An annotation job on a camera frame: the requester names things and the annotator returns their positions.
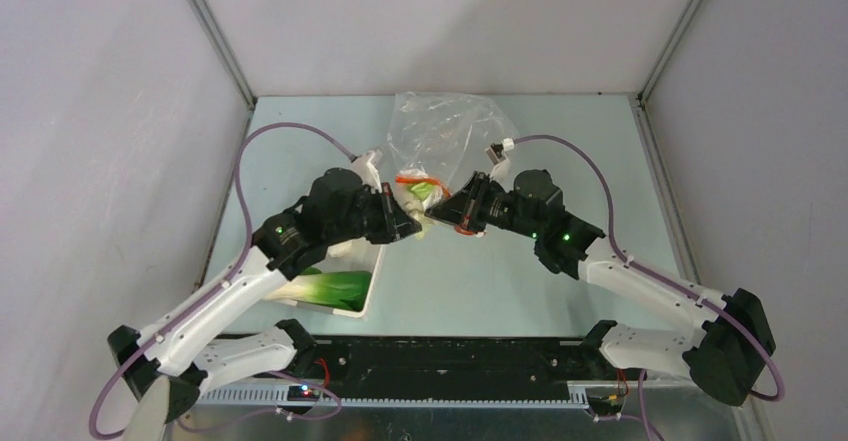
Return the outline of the clear zip top bag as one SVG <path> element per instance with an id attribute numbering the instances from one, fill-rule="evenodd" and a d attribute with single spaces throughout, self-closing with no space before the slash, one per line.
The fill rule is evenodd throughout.
<path id="1" fill-rule="evenodd" d="M 504 138 L 518 135 L 494 100 L 472 94 L 402 92 L 394 97 L 387 148 L 394 181 L 423 178 L 443 188 L 445 198 L 458 187 L 454 176 L 470 168 L 466 155 L 484 154 Z"/>

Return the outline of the white cauliflower with green leaves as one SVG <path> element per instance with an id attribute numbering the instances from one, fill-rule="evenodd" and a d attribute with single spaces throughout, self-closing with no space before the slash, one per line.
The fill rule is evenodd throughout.
<path id="1" fill-rule="evenodd" d="M 445 199 L 445 192 L 438 184 L 423 178 L 411 178 L 406 182 L 395 181 L 395 198 L 406 214 L 421 225 L 416 239 L 423 239 L 435 222 L 425 212 L 437 202 Z"/>

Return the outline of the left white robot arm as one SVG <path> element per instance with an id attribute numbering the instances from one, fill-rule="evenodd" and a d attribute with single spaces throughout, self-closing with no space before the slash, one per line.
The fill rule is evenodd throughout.
<path id="1" fill-rule="evenodd" d="M 322 262 L 331 247 L 358 239 L 387 245 L 421 229 L 389 184 L 371 187 L 351 170 L 330 169 L 307 195 L 259 226 L 245 255 L 215 281 L 141 330 L 116 328 L 108 344 L 120 375 L 138 400 L 164 381 L 167 423 L 234 381 L 271 372 L 304 377 L 315 367 L 316 342 L 295 319 L 250 337 L 215 338 L 248 308 Z"/>

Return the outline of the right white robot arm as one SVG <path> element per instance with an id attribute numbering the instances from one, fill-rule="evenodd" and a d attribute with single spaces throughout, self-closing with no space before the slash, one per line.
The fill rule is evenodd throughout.
<path id="1" fill-rule="evenodd" d="M 565 209 L 560 188 L 545 170 L 519 173 L 510 191 L 476 172 L 426 215 L 469 233 L 497 227 L 529 237 L 550 272 L 635 301 L 669 324 L 656 330 L 598 322 L 581 353 L 583 369 L 593 378 L 644 368 L 689 379 L 713 399 L 740 406 L 753 395 L 776 349 L 755 294 L 743 288 L 723 294 L 627 257 L 600 228 Z"/>

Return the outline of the white perforated plastic basket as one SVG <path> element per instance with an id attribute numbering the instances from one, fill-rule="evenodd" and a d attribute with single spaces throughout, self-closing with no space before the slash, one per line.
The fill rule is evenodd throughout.
<path id="1" fill-rule="evenodd" d="M 364 239 L 346 241 L 328 249 L 327 257 L 276 289 L 263 301 L 361 318 L 377 281 L 384 246 Z"/>

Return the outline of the green bok choy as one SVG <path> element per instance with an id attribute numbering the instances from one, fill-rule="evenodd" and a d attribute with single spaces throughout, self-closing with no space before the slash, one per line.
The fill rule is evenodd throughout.
<path id="1" fill-rule="evenodd" d="M 359 312 L 368 298 L 369 271 L 310 271 L 266 295 L 264 301 L 304 302 L 334 309 Z"/>

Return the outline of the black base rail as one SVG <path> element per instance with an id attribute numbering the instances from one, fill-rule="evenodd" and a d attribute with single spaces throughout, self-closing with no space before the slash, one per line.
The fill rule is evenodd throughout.
<path id="1" fill-rule="evenodd" d="M 617 371 L 578 338 L 320 335 L 288 369 L 345 401 L 566 401 Z"/>

